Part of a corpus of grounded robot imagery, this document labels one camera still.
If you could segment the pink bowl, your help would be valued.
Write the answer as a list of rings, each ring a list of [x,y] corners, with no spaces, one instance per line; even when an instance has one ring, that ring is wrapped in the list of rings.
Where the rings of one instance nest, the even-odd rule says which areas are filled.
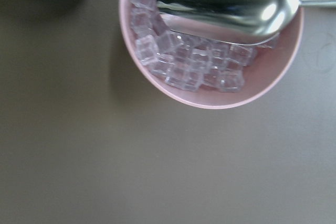
[[[245,85],[237,93],[222,93],[211,88],[197,92],[180,90],[150,74],[135,54],[135,35],[130,27],[131,2],[119,0],[122,36],[130,57],[145,78],[162,93],[181,103],[203,109],[229,109],[250,103],[270,91],[287,73],[298,52],[304,21],[304,10],[280,33],[274,49],[263,49],[254,63],[244,70]]]

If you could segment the steel ice scoop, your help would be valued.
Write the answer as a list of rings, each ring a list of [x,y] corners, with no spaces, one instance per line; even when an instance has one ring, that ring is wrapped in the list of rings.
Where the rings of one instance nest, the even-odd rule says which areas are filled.
[[[173,31],[241,45],[271,40],[301,7],[335,7],[335,0],[157,0]]]

